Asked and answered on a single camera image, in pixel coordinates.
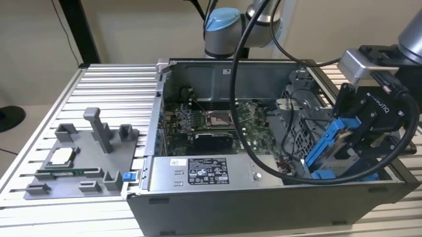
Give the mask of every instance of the power supply label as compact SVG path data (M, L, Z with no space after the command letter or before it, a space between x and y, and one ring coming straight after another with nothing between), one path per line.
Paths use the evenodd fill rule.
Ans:
M226 158L189 159L190 185L229 184Z

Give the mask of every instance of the slotted aluminum surface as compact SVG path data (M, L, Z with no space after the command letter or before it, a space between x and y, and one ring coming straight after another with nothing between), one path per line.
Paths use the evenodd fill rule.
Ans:
M336 66L324 68L337 86L346 82ZM0 186L0 236L143 236L133 212L122 197L89 197L53 200L25 200L23 189L31 183L54 145L54 128L73 122L89 129L82 119L89 106L102 108L102 119L111 127L131 123L142 132L133 169L143 165L143 145L155 89L154 65L93 65L77 75L39 128L34 142L29 142ZM415 137L422 146L422 133ZM422 181L422 149L415 156L401 158L407 167ZM378 206L353 226L321 227L266 233L222 235L224 237L404 237L422 236L422 188L399 203Z

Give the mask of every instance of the black pole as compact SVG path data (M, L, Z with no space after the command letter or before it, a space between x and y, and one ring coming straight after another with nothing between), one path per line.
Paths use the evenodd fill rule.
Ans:
M59 0L85 63L102 63L81 0Z

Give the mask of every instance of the motherboard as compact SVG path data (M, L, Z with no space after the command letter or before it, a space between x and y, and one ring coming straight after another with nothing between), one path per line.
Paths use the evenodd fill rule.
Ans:
M260 102L238 102L244 135L258 155L280 156L265 107ZM242 154L245 147L237 136L229 103L193 101L166 112L170 156Z

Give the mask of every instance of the black cable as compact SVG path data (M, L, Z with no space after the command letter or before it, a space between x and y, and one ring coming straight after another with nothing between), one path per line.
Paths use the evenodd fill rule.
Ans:
M6 149L2 149L2 148L0 148L0 151L7 152L7 153L11 153L11 154L14 154L14 155L18 155L17 152L11 152L11 151L9 151L9 150L6 150Z
M73 44L71 44L71 38L69 36L69 33L66 31L66 28L65 28L65 25L63 25L63 22L62 22L62 19L61 19L61 16L59 16L59 12L58 12L58 8L55 6L55 2L53 0L53 7L54 7L54 11L55 11L55 14L58 16L58 19L59 19L59 22L61 22L61 25L62 25L62 29L66 33L66 38L67 38L67 43L69 43L69 47L71 48L71 51L73 51L73 54L74 54L74 57L75 57L75 60L77 60L77 63L78 63L78 66L79 66L79 60L78 60L78 57L77 57L77 54L75 54L75 51L74 51L74 48L73 48Z
M288 137L289 137L289 134L292 132L292 127L293 127L293 122L294 122L294 116L296 116L296 108L294 108L294 105L293 105L293 95L297 91L301 91L301 90L305 90L305 91L310 91L313 92L312 90L309 90L308 88L298 88L296 89L290 95L289 95L289 98L288 100L290 100L290 119L289 119L289 125L288 125L288 128L286 128L286 133L285 133L285 136L284 136L284 139L282 139L282 151L284 153L289 156L290 159L294 159L296 161L301 162L301 159L297 158L294 156L294 154L292 154L290 152L286 151L285 149L285 144L286 144L286 140L288 140Z
M197 11L201 15L201 18L204 19L204 21L206 20L206 14L205 14L205 11L204 11L204 8L201 7L200 5L200 2L198 0L186 0L186 1L190 1L192 4L194 5L194 7L197 8Z
M205 35L205 38L206 38L208 23L209 23L209 20L210 20L212 13L213 13L213 11L216 10L217 4L218 4L218 0L210 0L210 1L209 1L208 12L206 12L206 20L205 20L205 25L204 25L204 35Z
M324 67L324 66L328 66L328 65L332 65L334 63L338 63L341 61L341 58L337 58L326 63L320 63L320 64L314 64L314 63L310 63L310 62L306 62L298 58L296 58L285 49L284 47L281 46L281 44L278 43L278 40L277 40L277 37L276 37L276 33L274 33L274 16L276 16L276 13L277 13L277 9L278 9L278 6L280 6L280 3L282 2L282 0L278 0L277 1L277 4L274 6L274 9L273 9L273 12L272 12L272 19L270 19L270 34L272 34L272 39L274 41L274 44L277 46L277 48L280 49L280 51L288 56L288 58L292 60L292 61L296 61L297 63L300 64L304 64L305 66L308 67L314 67L314 68L318 68L318 67Z
M238 137L241 139L241 142L244 144L245 150L252 158L252 160L256 162L256 164L258 165L258 167L261 169L265 170L265 172L268 172L269 174L272 174L273 176L282 178L285 180L290 180L294 182L300 182L304 184L313 184L313 185L333 185L333 184L341 184L341 183L348 183L352 181L357 181L368 176L370 176L372 174L380 172L391 163L392 161L399 157L399 155L404 152L404 150L407 149L413 136L416 134L417 128L419 128L419 123L420 123L420 107L419 104L416 102L416 100L413 99L411 94L403 94L400 97L400 100L404 102L405 105L409 106L409 111L412 111L413 113L411 114L411 120L407 126L407 132L405 135L401 139L401 141L399 142L395 150L392 151L392 153L380 161L380 163L373 166L370 169L365 170L364 172L354 174L352 176L348 177L342 177L342 178L336 178L336 179L308 179L308 178L300 178L300 177L292 177L286 174L282 174L278 170L274 170L272 167L269 167L257 157L254 150L252 149L249 143L248 143L248 139L244 135L242 132L242 126L240 123L240 115L238 115L238 111L237 111L237 95L236 95L236 85L237 85L237 75L238 75L238 66L240 66L240 56L241 56L241 49L244 48L246 41L249 39L250 33L253 31L254 25L257 23L258 17L261 16L265 7L268 6L270 0L264 0L257 12L250 20L250 23L246 27L245 33L241 37L241 41L237 47L237 51L234 54L234 58L233 58L233 67L232 67L232 75L230 75L230 111L232 111L232 115L233 115L233 120L234 120L234 124L236 124L236 128L238 131Z
M325 125L322 125L322 124L320 123L320 121L321 121L321 122L328 122L328 123L332 123L332 122L333 122L332 120L329 120L329 119L322 119L322 118L304 118L304 120L313 121L314 124L317 124L317 126L318 126L324 131L326 131L326 127L325 127Z

